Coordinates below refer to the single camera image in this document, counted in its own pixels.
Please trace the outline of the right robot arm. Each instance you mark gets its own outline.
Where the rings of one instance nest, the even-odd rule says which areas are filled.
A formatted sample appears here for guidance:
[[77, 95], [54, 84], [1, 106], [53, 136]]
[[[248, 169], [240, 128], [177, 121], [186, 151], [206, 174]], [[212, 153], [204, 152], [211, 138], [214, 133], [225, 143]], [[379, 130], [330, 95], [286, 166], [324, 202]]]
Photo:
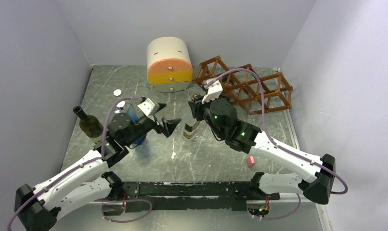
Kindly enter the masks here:
[[266, 194], [298, 193], [310, 201], [329, 203], [336, 159], [330, 154], [322, 157], [305, 153], [269, 138], [261, 128], [238, 119], [237, 110], [224, 98], [207, 103], [196, 95], [188, 102], [192, 116], [205, 121], [216, 140], [225, 142], [231, 149], [253, 156], [262, 156], [291, 170], [290, 174], [258, 173], [257, 182], [250, 185], [250, 194], [262, 199]]

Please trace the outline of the blue square glass bottle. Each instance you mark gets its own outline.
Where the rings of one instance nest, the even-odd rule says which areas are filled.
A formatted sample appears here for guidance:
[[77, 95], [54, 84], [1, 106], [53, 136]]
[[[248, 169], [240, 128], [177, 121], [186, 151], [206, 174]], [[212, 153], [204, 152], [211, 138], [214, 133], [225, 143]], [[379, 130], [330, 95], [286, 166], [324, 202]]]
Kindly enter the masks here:
[[[130, 116], [132, 122], [136, 124], [139, 118], [132, 104], [126, 103], [126, 113]], [[146, 135], [143, 135], [140, 138], [138, 138], [134, 142], [134, 147], [141, 145], [145, 141], [145, 139], [146, 139]]]

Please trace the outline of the clear labelled liquor bottle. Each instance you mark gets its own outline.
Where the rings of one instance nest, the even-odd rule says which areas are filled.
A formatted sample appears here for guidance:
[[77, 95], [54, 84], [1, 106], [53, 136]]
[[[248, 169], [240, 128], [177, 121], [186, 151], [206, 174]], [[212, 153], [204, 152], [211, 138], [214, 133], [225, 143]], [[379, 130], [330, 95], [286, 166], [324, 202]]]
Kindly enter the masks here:
[[185, 141], [192, 141], [193, 139], [195, 139], [197, 136], [198, 127], [200, 123], [201, 123], [200, 121], [196, 121], [195, 123], [192, 123], [192, 124], [185, 123], [183, 133], [182, 133], [182, 138]]

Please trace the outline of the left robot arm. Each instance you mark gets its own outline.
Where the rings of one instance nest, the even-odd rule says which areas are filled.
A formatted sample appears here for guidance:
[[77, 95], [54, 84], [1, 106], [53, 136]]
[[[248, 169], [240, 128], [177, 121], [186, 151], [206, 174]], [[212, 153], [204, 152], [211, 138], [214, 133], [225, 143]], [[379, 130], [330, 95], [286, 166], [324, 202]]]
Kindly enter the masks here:
[[136, 140], [151, 130], [169, 137], [180, 118], [158, 120], [155, 114], [166, 107], [149, 99], [138, 105], [143, 115], [133, 121], [127, 113], [109, 116], [102, 136], [80, 160], [49, 180], [16, 191], [14, 215], [27, 231], [48, 231], [66, 214], [89, 202], [124, 199], [123, 181], [109, 168], [122, 160]]

